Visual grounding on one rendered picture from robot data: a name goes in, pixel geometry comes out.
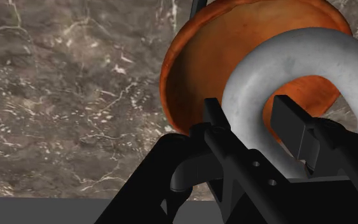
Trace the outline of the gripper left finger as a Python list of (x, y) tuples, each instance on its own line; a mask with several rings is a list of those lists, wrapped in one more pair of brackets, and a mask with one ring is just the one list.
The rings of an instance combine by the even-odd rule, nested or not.
[(215, 98), (189, 135), (165, 134), (95, 224), (174, 224), (193, 187), (207, 183), (224, 224), (289, 224), (279, 206), (289, 181), (231, 131)]

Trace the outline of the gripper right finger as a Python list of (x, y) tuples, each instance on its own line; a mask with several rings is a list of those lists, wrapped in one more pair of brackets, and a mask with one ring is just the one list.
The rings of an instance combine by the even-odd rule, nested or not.
[(287, 95), (274, 97), (271, 127), (291, 154), (306, 162), (310, 179), (346, 176), (358, 192), (357, 133), (312, 117)]

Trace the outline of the grey ring-shaped object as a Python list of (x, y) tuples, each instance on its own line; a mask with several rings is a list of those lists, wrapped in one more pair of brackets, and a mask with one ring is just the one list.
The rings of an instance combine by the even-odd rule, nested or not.
[(322, 76), (339, 90), (357, 118), (358, 130), (358, 40), (334, 29), (295, 29), (261, 43), (237, 65), (222, 97), (231, 131), (289, 179), (305, 178), (304, 165), (274, 140), (262, 111), (274, 91), (309, 75)]

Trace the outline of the orange bowl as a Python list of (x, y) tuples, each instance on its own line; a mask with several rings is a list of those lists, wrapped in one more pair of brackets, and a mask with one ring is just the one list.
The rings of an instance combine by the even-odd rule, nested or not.
[(160, 73), (160, 99), (173, 128), (187, 134), (200, 123), (203, 101), (220, 99), (237, 64), (280, 33), (323, 27), (351, 34), (327, 0), (214, 0), (189, 19), (172, 41)]

